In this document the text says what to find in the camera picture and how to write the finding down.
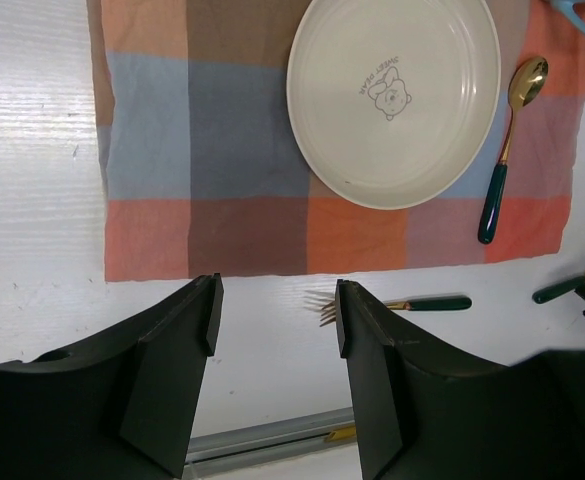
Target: plate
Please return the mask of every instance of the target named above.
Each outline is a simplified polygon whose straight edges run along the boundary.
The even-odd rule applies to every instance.
[[[328,187],[400,209],[439,195],[470,166],[500,82],[484,0],[314,0],[292,46],[288,110]]]

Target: plate rim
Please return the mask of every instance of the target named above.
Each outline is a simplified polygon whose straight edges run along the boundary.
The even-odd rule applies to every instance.
[[[386,211],[404,210],[407,208],[415,207],[417,205],[421,205],[423,203],[426,203],[426,202],[438,197],[443,192],[445,192],[450,187],[452,187],[452,185],[454,185],[463,176],[463,174],[470,168],[470,166],[476,161],[479,153],[481,152],[481,149],[485,145],[485,141],[487,140],[487,138],[490,134],[490,130],[492,129],[492,125],[494,124],[494,120],[496,118],[496,112],[497,112],[497,109],[499,106],[499,98],[501,96],[501,83],[502,83],[501,77],[503,75],[503,72],[502,72],[503,59],[502,59],[502,55],[501,55],[501,43],[499,40],[499,34],[498,34],[498,31],[496,28],[496,24],[494,23],[494,16],[492,15],[492,11],[490,10],[490,7],[487,4],[487,0],[473,0],[473,1],[475,1],[478,5],[480,5],[483,8],[484,12],[486,13],[489,24],[490,24],[490,29],[492,30],[492,34],[493,34],[494,41],[495,41],[496,60],[497,60],[497,81],[496,81],[496,89],[495,89],[495,95],[494,95],[495,98],[494,98],[493,105],[492,105],[492,113],[490,114],[491,120],[490,120],[489,124],[487,125],[485,132],[483,133],[483,136],[482,136],[483,138],[479,142],[479,145],[477,146],[476,151],[472,154],[471,160],[469,160],[467,162],[467,164],[459,172],[459,174],[456,175],[448,184],[446,184],[446,186],[443,189],[441,189],[438,192],[436,192],[432,195],[429,195],[428,197],[426,197],[422,200],[419,200],[417,202],[401,204],[398,206],[379,206],[379,205],[374,205],[373,203],[362,202],[360,200],[356,200],[356,199],[350,197],[347,194],[340,192],[338,189],[333,188],[331,186],[331,184],[329,182],[327,182],[326,179],[321,174],[318,173],[317,168],[315,168],[315,166],[313,164],[313,161],[311,161],[309,159],[310,156],[307,154],[305,147],[302,145],[302,143],[299,140],[299,136],[297,134],[299,121],[296,118],[295,114],[293,113],[293,109],[291,107],[291,103],[292,103],[291,102],[291,92],[290,92],[291,84],[292,84],[291,77],[293,75],[293,71],[295,68],[295,57],[296,57],[297,50],[299,48],[299,43],[301,41],[300,38],[302,36],[303,30],[306,26],[306,23],[311,18],[313,10],[315,8],[317,8],[317,5],[319,5],[321,2],[324,2],[324,1],[325,0],[312,0],[310,5],[308,6],[307,10],[303,14],[303,18],[301,19],[301,22],[299,23],[299,26],[297,27],[296,32],[294,34],[294,40],[292,41],[292,48],[290,49],[290,56],[288,59],[287,72],[286,72],[286,77],[285,77],[285,80],[286,80],[285,94],[286,94],[286,104],[287,104],[287,109],[288,109],[288,118],[290,120],[290,125],[292,127],[292,133],[294,135],[294,139],[296,141],[296,144],[297,144],[299,150],[301,151],[301,155],[303,155],[303,159],[310,167],[310,170],[312,170],[312,173],[314,173],[314,175],[316,175],[318,177],[318,179],[321,180],[321,182],[323,182],[323,184],[328,189],[330,189],[333,193],[335,193],[340,198],[348,200],[349,202],[351,202],[355,205],[359,205],[361,207],[371,208],[374,210],[386,210]]]

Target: knife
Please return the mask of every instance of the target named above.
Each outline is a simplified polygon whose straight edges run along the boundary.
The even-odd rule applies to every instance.
[[[585,285],[585,275],[579,275],[539,290],[534,293],[532,298],[538,304],[547,303],[583,285]]]

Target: fork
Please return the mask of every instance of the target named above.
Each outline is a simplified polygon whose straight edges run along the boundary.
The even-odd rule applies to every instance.
[[[308,292],[312,295],[309,299],[313,300],[311,303],[311,310],[321,314],[321,327],[330,325],[336,322],[336,302],[334,296],[324,294],[321,292]],[[318,302],[329,300],[328,303],[320,304]],[[458,310],[467,310],[472,307],[472,299],[464,295],[448,296],[448,297],[433,297],[422,298],[406,301],[389,301],[383,304],[390,310],[398,311],[413,311],[413,312],[451,312]]]

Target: blue object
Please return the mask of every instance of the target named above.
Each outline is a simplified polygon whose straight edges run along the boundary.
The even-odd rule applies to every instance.
[[[568,20],[570,20],[576,28],[581,30],[585,35],[585,22],[581,17],[579,17],[576,12],[574,11],[574,6],[577,3],[585,3],[585,0],[549,0],[550,3],[556,8],[559,12],[565,15]]]

